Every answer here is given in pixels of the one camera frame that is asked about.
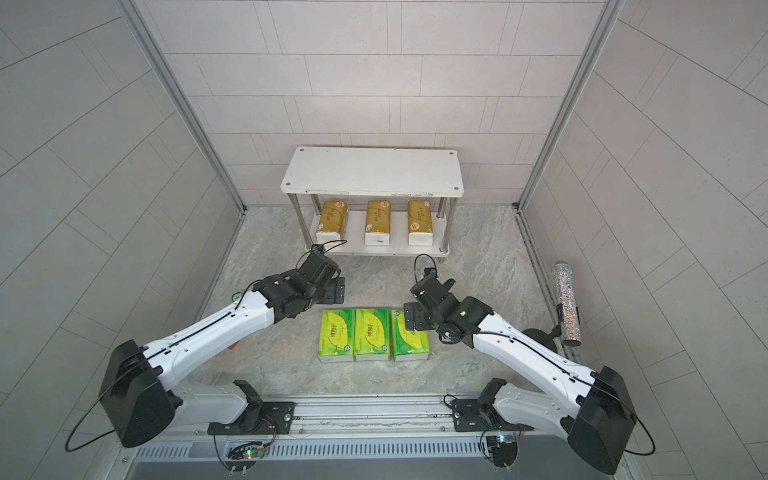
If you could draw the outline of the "gold tissue pack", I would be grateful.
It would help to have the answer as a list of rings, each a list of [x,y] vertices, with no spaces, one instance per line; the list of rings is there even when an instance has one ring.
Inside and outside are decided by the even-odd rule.
[[[346,201],[325,201],[316,228],[317,242],[344,240],[347,214],[348,203]]]
[[[408,244],[410,246],[432,246],[434,229],[431,206],[427,200],[408,202]]]
[[[388,246],[391,238],[391,203],[388,200],[371,200],[367,204],[364,244]]]

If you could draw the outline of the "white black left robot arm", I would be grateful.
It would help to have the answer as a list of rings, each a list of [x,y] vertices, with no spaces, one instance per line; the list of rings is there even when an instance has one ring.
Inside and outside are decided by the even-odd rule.
[[[211,434],[257,433],[269,426],[263,401],[246,381],[184,386],[200,365],[242,338],[295,318],[315,304],[340,304],[339,265],[320,245],[297,268],[248,285],[242,296],[164,338],[128,340],[111,353],[98,401],[122,446],[137,447],[169,427],[206,423]]]

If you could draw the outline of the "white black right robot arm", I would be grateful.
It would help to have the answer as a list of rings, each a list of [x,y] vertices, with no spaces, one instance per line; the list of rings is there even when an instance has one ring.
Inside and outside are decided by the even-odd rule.
[[[440,339],[501,361],[537,388],[523,392],[489,383],[481,399],[490,428],[530,426],[565,440],[594,469],[615,474],[637,423],[623,377],[609,367],[594,371],[560,356],[474,297],[457,300],[453,284],[433,276],[419,280],[406,311],[425,314]]]

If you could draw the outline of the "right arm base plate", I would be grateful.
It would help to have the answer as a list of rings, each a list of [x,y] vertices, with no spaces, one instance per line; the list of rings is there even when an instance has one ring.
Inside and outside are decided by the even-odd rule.
[[[495,430],[503,432],[528,432],[533,427],[524,424],[512,424],[503,420],[496,412],[482,407],[477,399],[460,399],[446,394],[444,405],[451,410],[451,418],[456,432],[482,432]]]

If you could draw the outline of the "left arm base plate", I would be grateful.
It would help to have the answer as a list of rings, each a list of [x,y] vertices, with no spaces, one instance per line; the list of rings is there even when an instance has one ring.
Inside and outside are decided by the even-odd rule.
[[[232,423],[210,423],[207,433],[217,436],[288,434],[295,409],[295,402],[265,402],[260,406],[249,404]]]

